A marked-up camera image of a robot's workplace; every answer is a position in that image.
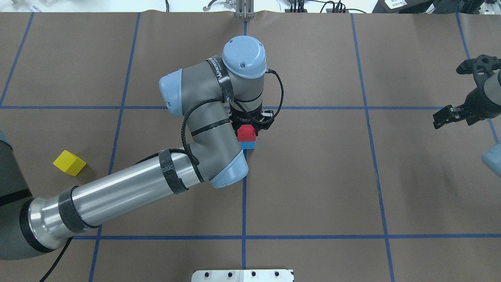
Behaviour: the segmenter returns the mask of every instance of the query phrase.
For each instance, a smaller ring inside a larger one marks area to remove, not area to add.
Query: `white bracket with holes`
[[[191,282],[294,282],[289,269],[197,270]]]

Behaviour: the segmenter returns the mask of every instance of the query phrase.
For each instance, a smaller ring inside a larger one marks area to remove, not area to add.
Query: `yellow cube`
[[[64,150],[59,157],[53,162],[53,165],[58,167],[64,173],[71,176],[77,176],[77,174],[84,168],[86,163],[75,154]]]

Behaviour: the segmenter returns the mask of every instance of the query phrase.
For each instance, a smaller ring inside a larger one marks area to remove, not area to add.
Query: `white label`
[[[384,2],[388,5],[388,7],[390,7],[390,9],[396,9],[407,5],[405,0],[384,0]]]

